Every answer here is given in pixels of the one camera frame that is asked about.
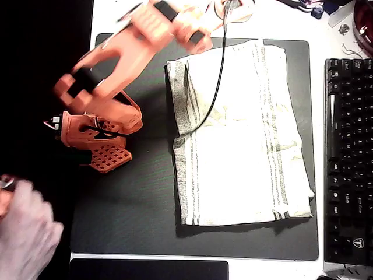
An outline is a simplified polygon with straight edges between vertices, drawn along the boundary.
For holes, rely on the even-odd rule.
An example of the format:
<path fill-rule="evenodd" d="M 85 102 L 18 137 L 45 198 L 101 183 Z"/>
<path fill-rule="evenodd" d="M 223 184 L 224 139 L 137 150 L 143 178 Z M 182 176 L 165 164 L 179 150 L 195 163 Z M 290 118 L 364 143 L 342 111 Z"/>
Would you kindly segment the person's hand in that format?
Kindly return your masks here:
<path fill-rule="evenodd" d="M 37 279 L 52 260 L 63 230 L 32 182 L 1 176 L 1 279 Z"/>

